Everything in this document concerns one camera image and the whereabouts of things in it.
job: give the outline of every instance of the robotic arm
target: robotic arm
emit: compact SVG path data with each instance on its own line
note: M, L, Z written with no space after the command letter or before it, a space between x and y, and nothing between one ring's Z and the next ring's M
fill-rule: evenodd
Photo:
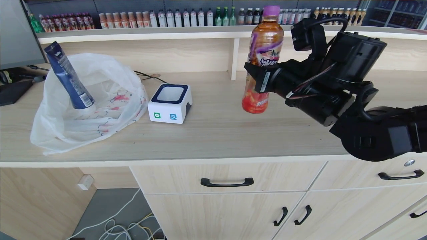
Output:
M326 21L343 23L329 43L320 25ZM311 54L302 62L291 59L264 67L245 63L256 81L255 90L276 93L286 105L323 126L333 125L329 132L356 158L384 161L406 152L427 151L427 105L364 110L378 90L363 79L387 44L344 32L346 25L341 18L305 18L293 25L295 51L312 50Z

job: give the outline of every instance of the white plastic bag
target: white plastic bag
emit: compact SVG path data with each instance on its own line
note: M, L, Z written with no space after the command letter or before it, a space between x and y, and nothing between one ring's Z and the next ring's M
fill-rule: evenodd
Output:
M45 155L104 140L147 110L147 93L130 67L108 55L82 53L68 58L95 104L86 111L74 109L67 91L49 71L30 136L31 143L48 149Z

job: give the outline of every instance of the black handle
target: black handle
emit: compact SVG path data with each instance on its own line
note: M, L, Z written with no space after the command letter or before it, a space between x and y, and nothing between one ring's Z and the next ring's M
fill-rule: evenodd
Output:
M273 225L275 227L279 226L282 223L283 219L285 219L286 215L288 215L288 209L286 207L282 207L282 211L283 211L283 215L280 218L279 222L277 222L276 220L274 220L273 222Z
M424 214L426 214L427 213L427 211L425 211L425 212L423 212L423 213L421 213L420 215L417 215L416 213L411 213L411 214L409 214L409 216L411 217L411 218L417 218L417 217L421 217L421 216L423 216Z
M378 176L380 176L380 178L383 180L401 180L401 179L415 179L424 175L424 172L421 171L421 169L415 170L414 173L415 173L414 176L408 176L408 177L391 177L387 173L379 173Z
M300 222L298 222L298 220L294 221L294 223L295 223L296 226L301 225L308 218L308 216L311 213L311 207L310 207L310 205L305 206L305 210L307 211L307 213L305 214L304 218Z
M201 179L200 184L206 187L247 187L254 184L254 179L245 178L245 181L239 184L212 184L210 179Z

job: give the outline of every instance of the orange juice bottle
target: orange juice bottle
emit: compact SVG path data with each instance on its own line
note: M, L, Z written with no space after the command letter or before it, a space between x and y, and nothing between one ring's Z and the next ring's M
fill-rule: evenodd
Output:
M283 29L277 23L280 6L265 6L263 21L252 31L248 62L257 66L274 65L279 61L282 49ZM268 106L269 93L257 93L255 80L246 75L245 95L242 107L249 113L263 113Z

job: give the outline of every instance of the toothpaste tube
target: toothpaste tube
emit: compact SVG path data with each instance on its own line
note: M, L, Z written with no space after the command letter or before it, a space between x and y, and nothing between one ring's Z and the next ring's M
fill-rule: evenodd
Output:
M95 103L94 98L80 82L68 57L61 46L55 41L44 49L50 61L53 72L70 95L71 103L75 109L85 109Z

